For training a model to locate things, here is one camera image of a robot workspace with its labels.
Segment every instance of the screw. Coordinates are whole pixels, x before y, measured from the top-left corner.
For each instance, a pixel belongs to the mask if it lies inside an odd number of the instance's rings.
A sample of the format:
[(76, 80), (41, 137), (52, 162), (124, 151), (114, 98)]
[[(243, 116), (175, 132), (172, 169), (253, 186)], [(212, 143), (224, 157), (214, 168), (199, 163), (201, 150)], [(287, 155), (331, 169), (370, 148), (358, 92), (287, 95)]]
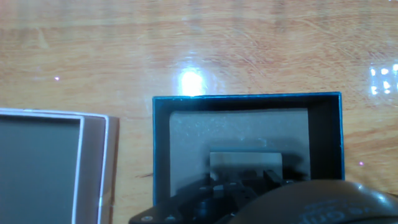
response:
[(142, 217), (141, 218), (141, 221), (143, 221), (143, 222), (149, 222), (149, 221), (152, 221), (154, 219), (154, 217), (152, 217), (152, 216), (147, 216), (147, 217)]
[(165, 221), (173, 222), (173, 221), (175, 221), (175, 218), (174, 218), (174, 216), (170, 215), (169, 217), (167, 217), (165, 219)]

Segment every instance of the wood grain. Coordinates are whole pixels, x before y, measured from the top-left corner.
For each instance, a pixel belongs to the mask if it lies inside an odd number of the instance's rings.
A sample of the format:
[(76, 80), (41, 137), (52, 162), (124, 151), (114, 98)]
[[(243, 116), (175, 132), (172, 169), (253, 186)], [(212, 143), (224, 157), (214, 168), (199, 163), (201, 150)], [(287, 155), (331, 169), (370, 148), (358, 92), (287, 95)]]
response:
[(0, 106), (121, 118), (117, 224), (151, 205), (155, 95), (341, 91), (346, 178), (398, 193), (397, 11), (396, 0), (1, 0)]

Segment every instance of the black round object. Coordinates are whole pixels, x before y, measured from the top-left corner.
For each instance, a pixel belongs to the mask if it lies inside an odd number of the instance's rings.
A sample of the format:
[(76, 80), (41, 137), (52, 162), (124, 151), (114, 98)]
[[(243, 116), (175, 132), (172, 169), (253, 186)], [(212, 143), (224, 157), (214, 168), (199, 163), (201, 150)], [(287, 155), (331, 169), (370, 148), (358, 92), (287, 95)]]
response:
[(229, 222), (247, 223), (398, 223), (398, 198), (343, 180), (312, 180), (266, 193)]

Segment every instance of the black object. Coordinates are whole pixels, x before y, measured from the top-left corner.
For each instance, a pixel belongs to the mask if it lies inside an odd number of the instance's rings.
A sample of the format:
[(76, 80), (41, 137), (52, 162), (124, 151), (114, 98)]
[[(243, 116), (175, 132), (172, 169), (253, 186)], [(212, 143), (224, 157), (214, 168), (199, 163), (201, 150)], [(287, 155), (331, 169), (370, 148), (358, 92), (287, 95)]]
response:
[[(153, 98), (154, 205), (170, 199), (170, 115), (175, 111), (308, 109), (311, 179), (344, 179), (341, 93)], [(284, 177), (290, 172), (284, 167)]]
[(398, 223), (398, 199), (343, 180), (263, 178), (178, 194), (132, 217), (138, 223)]

